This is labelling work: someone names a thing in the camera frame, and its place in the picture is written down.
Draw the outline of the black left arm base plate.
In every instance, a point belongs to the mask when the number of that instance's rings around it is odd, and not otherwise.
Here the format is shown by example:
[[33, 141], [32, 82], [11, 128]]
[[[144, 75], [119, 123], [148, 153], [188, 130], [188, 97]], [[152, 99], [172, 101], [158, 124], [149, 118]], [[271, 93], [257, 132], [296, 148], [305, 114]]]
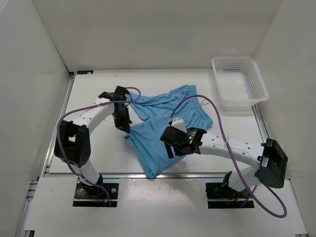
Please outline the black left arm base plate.
[[86, 184], [77, 180], [76, 189], [74, 193], [73, 206], [74, 207], [117, 207], [119, 195], [118, 182], [105, 182], [102, 186], [107, 190], [109, 196], [103, 189], [93, 187], [94, 190], [89, 190]]

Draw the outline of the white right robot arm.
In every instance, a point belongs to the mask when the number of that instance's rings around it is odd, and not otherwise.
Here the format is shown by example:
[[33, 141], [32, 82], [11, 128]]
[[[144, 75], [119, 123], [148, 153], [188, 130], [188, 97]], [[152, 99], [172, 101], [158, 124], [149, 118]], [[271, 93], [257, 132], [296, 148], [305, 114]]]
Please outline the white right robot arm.
[[168, 126], [160, 137], [169, 158], [191, 154], [213, 155], [229, 158], [248, 165], [240, 173], [232, 173], [222, 184], [222, 193], [234, 197], [245, 189], [244, 179], [249, 186], [263, 184], [281, 189], [284, 186], [288, 157], [274, 139], [264, 143], [246, 143], [236, 140], [225, 142], [220, 136], [199, 128], [184, 132]]

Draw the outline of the light blue shorts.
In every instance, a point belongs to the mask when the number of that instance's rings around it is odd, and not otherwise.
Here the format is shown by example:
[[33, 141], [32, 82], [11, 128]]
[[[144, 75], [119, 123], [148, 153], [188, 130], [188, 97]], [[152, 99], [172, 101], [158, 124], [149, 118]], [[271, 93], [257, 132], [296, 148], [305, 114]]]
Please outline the light blue shorts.
[[183, 159], [168, 158], [165, 144], [160, 140], [170, 117], [182, 118], [186, 128], [206, 130], [213, 124], [196, 94], [195, 85], [183, 85], [157, 96], [140, 96], [131, 105], [142, 123], [131, 126], [125, 140], [136, 149], [146, 177], [153, 179]]

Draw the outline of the aluminium front rail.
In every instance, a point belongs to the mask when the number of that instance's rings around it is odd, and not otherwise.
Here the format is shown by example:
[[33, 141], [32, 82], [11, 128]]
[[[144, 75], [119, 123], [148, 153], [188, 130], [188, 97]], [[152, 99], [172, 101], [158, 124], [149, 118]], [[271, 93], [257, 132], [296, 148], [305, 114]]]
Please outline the aluminium front rail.
[[[145, 179], [144, 173], [101, 173], [104, 179]], [[181, 179], [181, 178], [202, 178], [202, 179], [223, 179], [226, 173], [223, 172], [198, 172], [198, 173], [162, 173], [156, 176], [157, 179]]]

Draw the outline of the white plastic mesh basket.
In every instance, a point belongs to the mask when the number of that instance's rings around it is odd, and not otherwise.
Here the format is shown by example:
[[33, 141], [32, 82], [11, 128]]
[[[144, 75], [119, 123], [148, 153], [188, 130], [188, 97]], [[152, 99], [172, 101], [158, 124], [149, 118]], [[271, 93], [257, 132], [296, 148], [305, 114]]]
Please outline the white plastic mesh basket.
[[247, 113], [267, 101], [269, 93], [254, 59], [249, 56], [217, 56], [212, 69], [220, 103], [230, 113]]

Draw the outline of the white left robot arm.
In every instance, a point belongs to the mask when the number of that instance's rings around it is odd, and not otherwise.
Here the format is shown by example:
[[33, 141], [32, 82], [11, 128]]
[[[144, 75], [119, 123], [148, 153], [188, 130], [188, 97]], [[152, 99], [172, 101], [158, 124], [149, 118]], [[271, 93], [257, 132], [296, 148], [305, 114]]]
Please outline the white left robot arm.
[[127, 108], [130, 93], [117, 86], [114, 92], [102, 92], [94, 105], [81, 109], [77, 118], [62, 119], [57, 125], [54, 155], [68, 165], [93, 198], [102, 195], [104, 186], [101, 174], [89, 161], [91, 155], [90, 135], [107, 117], [114, 118], [115, 128], [130, 132], [131, 120]]

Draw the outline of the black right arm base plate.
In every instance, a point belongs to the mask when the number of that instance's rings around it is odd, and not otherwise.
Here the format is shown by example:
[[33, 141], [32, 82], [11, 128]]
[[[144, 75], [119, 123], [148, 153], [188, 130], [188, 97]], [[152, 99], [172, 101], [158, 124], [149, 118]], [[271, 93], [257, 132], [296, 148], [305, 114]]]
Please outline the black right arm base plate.
[[205, 192], [208, 209], [254, 208], [249, 192], [235, 191], [228, 186], [232, 172], [225, 174], [222, 182], [206, 182]]

